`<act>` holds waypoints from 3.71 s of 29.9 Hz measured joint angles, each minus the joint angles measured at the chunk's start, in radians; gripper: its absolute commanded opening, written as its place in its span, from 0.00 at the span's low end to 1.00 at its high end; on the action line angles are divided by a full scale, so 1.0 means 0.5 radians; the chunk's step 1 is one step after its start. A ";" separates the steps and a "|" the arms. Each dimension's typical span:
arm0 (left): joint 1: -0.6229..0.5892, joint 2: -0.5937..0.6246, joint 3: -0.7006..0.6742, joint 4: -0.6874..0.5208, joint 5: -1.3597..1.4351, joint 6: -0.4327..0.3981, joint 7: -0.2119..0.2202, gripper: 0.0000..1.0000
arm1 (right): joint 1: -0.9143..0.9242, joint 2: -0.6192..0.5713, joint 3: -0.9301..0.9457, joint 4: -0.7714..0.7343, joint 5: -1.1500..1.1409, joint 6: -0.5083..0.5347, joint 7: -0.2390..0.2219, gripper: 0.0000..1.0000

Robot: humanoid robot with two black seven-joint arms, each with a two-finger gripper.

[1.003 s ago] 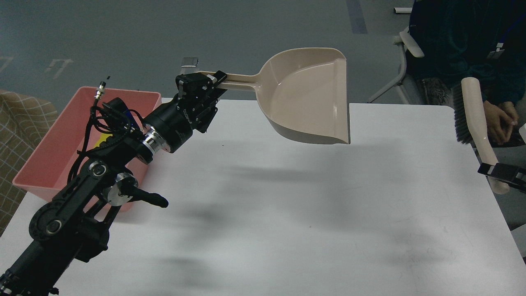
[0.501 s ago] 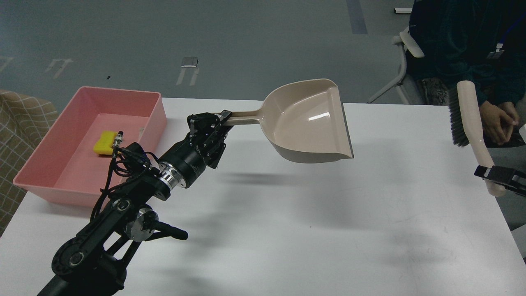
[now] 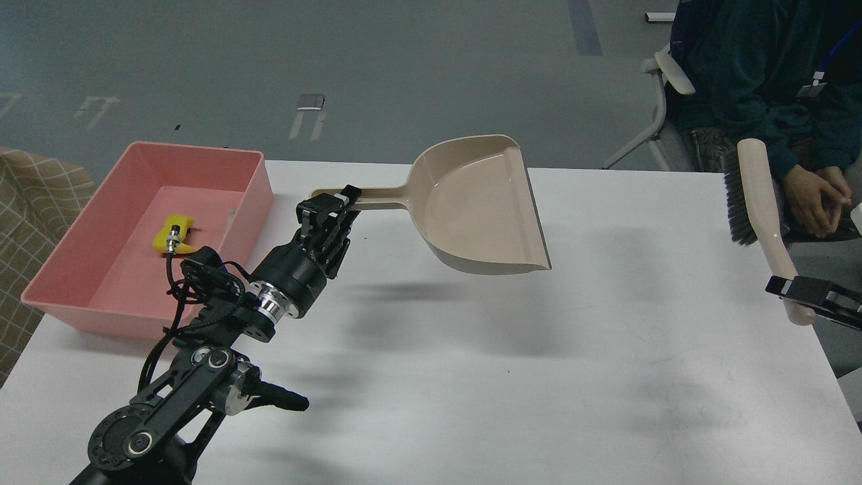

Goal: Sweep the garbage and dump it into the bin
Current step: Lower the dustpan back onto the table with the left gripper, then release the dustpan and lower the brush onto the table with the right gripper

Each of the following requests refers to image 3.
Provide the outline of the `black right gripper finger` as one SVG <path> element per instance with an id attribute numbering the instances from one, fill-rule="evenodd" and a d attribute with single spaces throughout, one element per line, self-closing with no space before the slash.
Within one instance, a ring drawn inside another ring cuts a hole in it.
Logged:
<path id="1" fill-rule="evenodd" d="M 784 303 L 788 320 L 812 325 L 819 315 L 847 328 L 861 329 L 861 294 L 831 282 L 805 276 L 770 277 L 766 292 Z"/>

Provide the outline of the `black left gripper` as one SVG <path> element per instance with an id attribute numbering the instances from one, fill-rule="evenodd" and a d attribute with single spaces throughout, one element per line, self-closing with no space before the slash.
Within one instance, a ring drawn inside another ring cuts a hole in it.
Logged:
<path id="1" fill-rule="evenodd" d="M 304 317 L 337 277 L 350 246 L 349 234 L 362 190 L 345 185 L 321 191 L 296 206 L 300 229 L 292 240 L 268 252 L 251 273 L 259 313 L 268 319 Z"/>

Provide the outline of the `person's clasped hands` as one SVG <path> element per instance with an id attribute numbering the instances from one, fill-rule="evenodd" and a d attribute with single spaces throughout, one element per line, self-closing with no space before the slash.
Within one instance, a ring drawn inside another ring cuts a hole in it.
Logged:
<path id="1" fill-rule="evenodd" d="M 837 166 L 809 171 L 796 165 L 780 184 L 791 214 L 816 238 L 834 234 L 844 210 L 853 202 L 852 188 Z"/>

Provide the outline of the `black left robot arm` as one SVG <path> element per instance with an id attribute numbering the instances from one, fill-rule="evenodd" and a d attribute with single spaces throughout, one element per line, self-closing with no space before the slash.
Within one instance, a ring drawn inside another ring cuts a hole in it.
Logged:
<path id="1" fill-rule="evenodd" d="M 263 381 L 234 344 L 242 335 L 268 343 L 281 319 L 307 314 L 339 272 L 361 194 L 347 185 L 299 203 L 293 239 L 253 272 L 203 247 L 180 262 L 182 277 L 174 279 L 179 229 L 170 230 L 166 275 L 174 320 L 145 359 L 135 396 L 93 430 L 89 463 L 74 484 L 190 484 L 228 416 L 259 406 L 308 409 L 305 396 Z"/>

